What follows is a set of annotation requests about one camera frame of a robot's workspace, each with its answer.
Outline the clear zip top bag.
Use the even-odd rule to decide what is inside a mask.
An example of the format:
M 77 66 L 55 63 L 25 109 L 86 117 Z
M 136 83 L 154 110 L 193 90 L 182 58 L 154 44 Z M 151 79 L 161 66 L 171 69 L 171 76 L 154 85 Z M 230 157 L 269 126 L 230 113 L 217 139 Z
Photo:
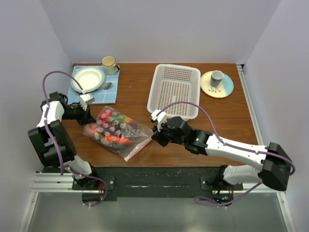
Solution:
M 110 151 L 119 154 L 125 161 L 129 161 L 129 159 L 140 152 L 152 140 L 151 136 L 153 135 L 153 131 L 149 127 L 141 124 L 144 126 L 147 136 L 129 138 L 134 142 L 133 144 L 112 144 L 105 140 L 104 136 L 114 135 L 122 137 L 121 129 L 126 124 L 132 123 L 141 124 L 112 107 L 104 106 L 96 122 L 84 126 L 83 135 L 91 138 Z

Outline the fake carrot orange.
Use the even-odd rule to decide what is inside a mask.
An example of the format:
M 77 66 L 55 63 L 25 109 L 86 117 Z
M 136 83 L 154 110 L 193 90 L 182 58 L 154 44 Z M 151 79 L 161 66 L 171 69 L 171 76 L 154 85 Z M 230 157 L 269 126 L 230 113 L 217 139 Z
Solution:
M 112 144 L 133 144 L 134 142 L 128 138 L 122 138 L 114 135 L 104 136 L 104 139 Z

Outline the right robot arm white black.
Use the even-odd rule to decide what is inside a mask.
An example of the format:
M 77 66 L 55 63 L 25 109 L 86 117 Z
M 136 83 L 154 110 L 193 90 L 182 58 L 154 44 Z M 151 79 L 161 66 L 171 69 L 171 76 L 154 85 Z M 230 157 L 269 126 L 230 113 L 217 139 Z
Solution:
M 241 162 L 241 166 L 222 165 L 209 181 L 215 189 L 225 190 L 243 182 L 262 183 L 270 189 L 286 191 L 292 161 L 277 143 L 250 145 L 191 128 L 181 117 L 170 119 L 152 116 L 152 139 L 165 147 L 168 143 L 183 145 L 197 155 L 219 156 Z

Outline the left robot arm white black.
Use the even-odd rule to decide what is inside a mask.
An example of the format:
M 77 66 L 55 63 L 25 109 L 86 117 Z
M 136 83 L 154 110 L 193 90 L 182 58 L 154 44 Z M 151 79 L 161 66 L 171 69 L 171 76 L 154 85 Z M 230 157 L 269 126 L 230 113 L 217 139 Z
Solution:
M 86 189 L 99 187 L 100 178 L 94 167 L 82 160 L 76 152 L 62 120 L 76 120 L 85 126 L 96 122 L 85 100 L 68 105 L 68 97 L 53 92 L 47 101 L 41 103 L 42 117 L 36 128 L 28 131 L 28 137 L 44 167 L 60 168 L 73 174 L 77 185 Z

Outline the fake purple grapes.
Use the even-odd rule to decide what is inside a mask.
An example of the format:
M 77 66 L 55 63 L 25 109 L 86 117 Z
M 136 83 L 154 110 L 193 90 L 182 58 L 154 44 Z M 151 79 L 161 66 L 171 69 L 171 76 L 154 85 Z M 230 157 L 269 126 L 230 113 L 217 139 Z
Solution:
M 137 138 L 147 136 L 144 126 L 138 123 L 126 124 L 121 129 L 121 136 L 123 138 Z

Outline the white bowl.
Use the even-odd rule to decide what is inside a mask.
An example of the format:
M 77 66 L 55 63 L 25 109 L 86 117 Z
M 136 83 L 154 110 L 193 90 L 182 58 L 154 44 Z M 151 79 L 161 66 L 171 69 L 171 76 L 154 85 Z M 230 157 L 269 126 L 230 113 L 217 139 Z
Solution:
M 105 80 L 105 73 L 101 68 L 97 67 L 80 68 L 72 76 L 86 93 L 99 88 Z

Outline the metal spoon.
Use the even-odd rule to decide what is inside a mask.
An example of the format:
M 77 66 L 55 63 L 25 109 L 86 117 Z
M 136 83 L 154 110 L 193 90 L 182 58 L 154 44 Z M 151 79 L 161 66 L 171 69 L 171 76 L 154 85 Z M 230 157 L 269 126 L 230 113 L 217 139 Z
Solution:
M 104 84 L 103 86 L 97 88 L 97 90 L 107 90 L 112 86 L 112 82 L 108 82 L 106 84 Z

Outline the white plastic basket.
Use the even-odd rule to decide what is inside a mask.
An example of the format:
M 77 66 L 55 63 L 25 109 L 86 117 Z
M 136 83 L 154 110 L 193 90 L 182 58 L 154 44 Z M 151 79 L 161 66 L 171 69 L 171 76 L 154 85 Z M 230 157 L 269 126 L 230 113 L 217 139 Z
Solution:
M 147 102 L 147 110 L 153 113 L 173 102 L 185 101 L 199 104 L 201 72 L 174 64 L 156 66 Z

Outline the cream mug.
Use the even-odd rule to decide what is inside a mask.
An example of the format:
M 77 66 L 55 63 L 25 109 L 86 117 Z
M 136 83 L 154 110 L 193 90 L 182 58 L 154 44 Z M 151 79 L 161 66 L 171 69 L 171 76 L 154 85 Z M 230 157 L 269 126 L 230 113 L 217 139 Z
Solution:
M 116 59 L 113 56 L 105 56 L 101 59 L 101 64 L 106 74 L 113 75 L 120 71 L 120 67 L 116 64 Z

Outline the small grey cup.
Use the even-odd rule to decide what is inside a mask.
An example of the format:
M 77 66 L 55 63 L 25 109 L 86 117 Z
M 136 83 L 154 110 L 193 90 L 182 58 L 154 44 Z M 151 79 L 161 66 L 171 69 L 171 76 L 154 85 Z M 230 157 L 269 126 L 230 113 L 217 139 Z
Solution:
M 224 77 L 224 74 L 221 71 L 215 70 L 211 73 L 211 86 L 217 87 L 222 79 Z

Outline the pastel plate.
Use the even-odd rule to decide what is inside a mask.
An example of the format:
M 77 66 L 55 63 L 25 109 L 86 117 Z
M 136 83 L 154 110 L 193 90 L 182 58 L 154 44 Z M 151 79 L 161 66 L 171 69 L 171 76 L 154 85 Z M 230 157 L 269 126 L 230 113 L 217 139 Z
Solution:
M 220 82 L 215 83 L 212 75 L 213 71 L 206 72 L 200 79 L 200 88 L 207 95 L 213 98 L 228 97 L 234 90 L 234 83 L 232 79 L 225 73 Z

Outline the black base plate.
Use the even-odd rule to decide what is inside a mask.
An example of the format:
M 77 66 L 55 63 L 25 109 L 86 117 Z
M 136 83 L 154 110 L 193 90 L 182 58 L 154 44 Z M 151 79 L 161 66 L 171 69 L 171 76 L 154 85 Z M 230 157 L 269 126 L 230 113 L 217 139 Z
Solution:
M 146 198 L 233 198 L 232 194 L 246 191 L 248 183 L 233 189 L 223 187 L 220 194 L 210 186 L 219 167 L 97 167 L 97 173 L 107 183 L 108 201 L 120 197 Z

